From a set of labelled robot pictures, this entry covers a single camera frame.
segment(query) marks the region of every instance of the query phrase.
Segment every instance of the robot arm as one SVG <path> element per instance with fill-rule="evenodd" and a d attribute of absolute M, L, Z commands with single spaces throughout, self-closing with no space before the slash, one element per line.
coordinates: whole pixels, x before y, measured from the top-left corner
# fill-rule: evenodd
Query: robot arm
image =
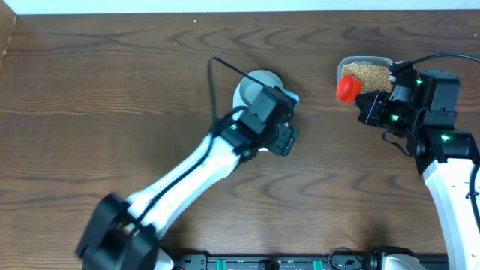
<path fill-rule="evenodd" d="M 449 158 L 446 163 L 434 161 L 423 173 L 440 219 L 450 269 L 480 269 L 480 233 L 465 197 L 473 169 L 471 160 Z"/>
<path fill-rule="evenodd" d="M 198 149 L 163 178 L 124 202 L 114 194 L 100 201 L 76 249 L 84 270 L 170 270 L 160 240 L 197 197 L 261 148 L 289 154 L 299 131 L 284 124 L 299 99 L 262 86 L 251 107 L 214 123 Z"/>
<path fill-rule="evenodd" d="M 394 64 L 391 71 L 396 76 L 391 93 L 356 97 L 361 110 L 358 120 L 389 129 L 385 141 L 386 134 L 406 138 L 406 151 L 387 142 L 415 158 L 439 215 L 450 269 L 478 269 L 480 233 L 466 195 L 472 193 L 470 176 L 476 173 L 480 155 L 472 134 L 454 128 L 460 81 L 453 73 L 417 71 L 412 65 L 398 68 Z M 376 266 L 372 269 L 422 269 L 412 254 L 390 251 L 374 253 L 371 265 Z"/>

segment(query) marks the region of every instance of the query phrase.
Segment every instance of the wood grain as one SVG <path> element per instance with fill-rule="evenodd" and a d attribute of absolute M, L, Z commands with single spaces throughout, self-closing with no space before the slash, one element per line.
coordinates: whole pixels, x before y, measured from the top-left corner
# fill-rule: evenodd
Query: wood grain
<path fill-rule="evenodd" d="M 279 74 L 301 97 L 286 158 L 261 153 L 207 190 L 163 240 L 213 254 L 444 253 L 412 159 L 335 98 L 347 56 L 480 55 L 479 11 L 22 16 L 0 78 L 0 268 L 79 269 L 96 203 L 159 179 L 210 123 L 206 61 Z M 457 128 L 479 138 L 480 67 L 459 74 Z M 241 77 L 218 67 L 220 111 Z"/>

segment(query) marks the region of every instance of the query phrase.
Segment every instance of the black cable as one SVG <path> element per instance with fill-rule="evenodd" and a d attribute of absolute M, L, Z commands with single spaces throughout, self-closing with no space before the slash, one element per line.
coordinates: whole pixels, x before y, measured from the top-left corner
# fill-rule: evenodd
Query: black cable
<path fill-rule="evenodd" d="M 234 67 L 233 65 L 225 62 L 224 60 L 222 60 L 222 59 L 220 59 L 220 58 L 218 58 L 218 57 L 213 57 L 213 59 L 216 60 L 216 61 L 219 61 L 220 63 L 226 65 L 227 67 L 233 69 L 234 71 L 240 73 L 240 74 L 243 75 L 244 77 L 247 77 L 248 79 L 253 80 L 255 83 L 258 83 L 258 84 L 260 84 L 261 86 L 265 86 L 265 83 L 260 82 L 258 79 L 253 78 L 252 76 L 250 76 L 250 75 L 246 74 L 245 72 L 239 70 L 238 68 Z"/>
<path fill-rule="evenodd" d="M 209 156 L 210 151 L 212 150 L 213 140 L 214 140 L 215 137 L 218 136 L 218 134 L 219 134 L 218 129 L 220 127 L 220 125 L 218 124 L 218 121 L 217 121 L 217 100 L 215 98 L 215 79 L 214 79 L 212 60 L 208 60 L 208 88 L 209 88 L 209 92 L 210 92 L 211 117 L 212 117 L 213 124 L 211 126 L 211 139 L 210 139 L 210 142 L 208 142 L 208 147 L 207 147 L 207 150 L 205 151 L 205 154 L 192 167 L 190 167 L 188 170 L 186 170 L 184 173 L 182 173 L 177 179 L 173 180 L 160 193 L 155 195 L 155 197 L 153 197 L 153 199 L 150 200 L 147 207 L 143 210 L 142 214 L 136 219 L 137 224 L 140 224 L 142 222 L 143 218 L 149 213 L 150 210 L 152 210 L 152 208 L 155 206 L 155 204 L 158 203 L 160 198 L 166 192 L 168 192 L 175 185 L 177 185 L 182 179 L 185 178 L 185 176 L 188 176 L 189 174 L 191 174 Z"/>
<path fill-rule="evenodd" d="M 410 131 L 412 132 L 412 134 L 415 134 L 418 130 L 418 128 L 416 127 L 417 126 L 417 122 L 419 121 L 419 118 L 420 118 L 420 114 L 423 112 L 423 111 L 426 111 L 428 110 L 427 107 L 422 107 L 420 109 L 418 109 L 417 113 L 415 114 L 415 118 L 413 119 L 413 125 L 412 125 L 412 129 L 410 129 Z"/>
<path fill-rule="evenodd" d="M 479 62 L 480 63 L 480 58 L 478 57 L 475 57 L 473 55 L 467 55 L 467 54 L 463 54 L 463 53 L 439 53 L 439 54 L 436 54 L 436 55 L 429 55 L 429 56 L 425 56 L 423 58 L 420 58 L 420 59 L 416 59 L 416 60 L 413 60 L 413 61 L 406 61 L 404 63 L 400 63 L 400 64 L 393 64 L 393 71 L 394 72 L 399 72 L 399 71 L 402 71 L 414 64 L 418 64 L 420 62 L 424 62 L 424 61 L 427 61 L 427 60 L 431 60 L 431 59 L 436 59 L 436 58 L 440 58 L 440 57 L 458 57 L 458 58 L 463 58 L 463 59 L 469 59 L 469 60 L 473 60 L 473 61 L 476 61 L 476 62 Z"/>
<path fill-rule="evenodd" d="M 477 178 L 477 173 L 479 172 L 479 168 L 480 168 L 480 163 L 475 164 L 475 166 L 473 167 L 472 174 L 470 175 L 469 193 L 465 196 L 465 198 L 466 199 L 470 198 L 470 202 L 472 203 L 473 216 L 475 217 L 475 222 L 477 223 L 478 232 L 480 233 L 480 212 L 479 212 L 479 207 L 477 206 L 477 199 L 476 199 L 479 193 L 475 191 L 475 180 Z"/>
<path fill-rule="evenodd" d="M 423 62 L 423 61 L 427 61 L 427 60 L 431 60 L 431 59 L 435 59 L 435 58 L 440 58 L 440 57 L 458 57 L 458 58 L 470 59 L 470 60 L 473 60 L 473 61 L 480 62 L 480 58 L 475 57 L 473 55 L 467 55 L 467 54 L 463 54 L 463 53 L 439 53 L 439 54 L 436 54 L 436 55 L 429 55 L 429 56 L 425 56 L 424 58 L 420 58 L 420 59 L 417 59 L 417 60 L 414 60 L 414 61 L 410 61 L 409 65 L 418 64 L 418 63 Z"/>
<path fill-rule="evenodd" d="M 350 253 L 353 254 L 353 256 L 358 260 L 358 262 L 360 263 L 361 265 L 361 268 L 357 268 L 357 269 L 354 269 L 354 270 L 360 270 L 360 269 L 363 269 L 364 268 L 364 264 L 363 264 L 363 261 L 357 256 L 357 254 L 355 254 L 355 252 L 353 252 L 353 250 L 349 249 L 348 247 L 337 247 L 335 248 L 331 253 L 330 255 L 328 255 L 328 264 L 335 270 L 340 270 L 337 266 L 333 265 L 332 263 L 332 255 L 337 252 L 338 250 L 340 249 L 345 249 L 345 250 L 348 250 Z"/>
<path fill-rule="evenodd" d="M 396 148 L 398 148 L 398 150 L 400 150 L 402 152 L 402 154 L 406 155 L 407 157 L 409 156 L 407 151 L 405 151 L 405 149 L 402 147 L 402 145 L 396 143 L 396 142 L 391 142 L 391 141 L 388 141 L 387 140 L 387 135 L 390 135 L 390 134 L 393 134 L 393 131 L 390 131 L 390 130 L 387 130 L 385 131 L 383 134 L 382 134 L 382 140 L 384 140 L 385 142 L 387 143 L 391 143 L 392 145 L 394 145 Z"/>
<path fill-rule="evenodd" d="M 233 108 L 232 110 L 230 110 L 227 114 L 227 116 L 233 116 L 234 114 L 242 111 L 242 110 L 246 110 L 248 109 L 248 106 L 236 106 L 235 108 Z"/>

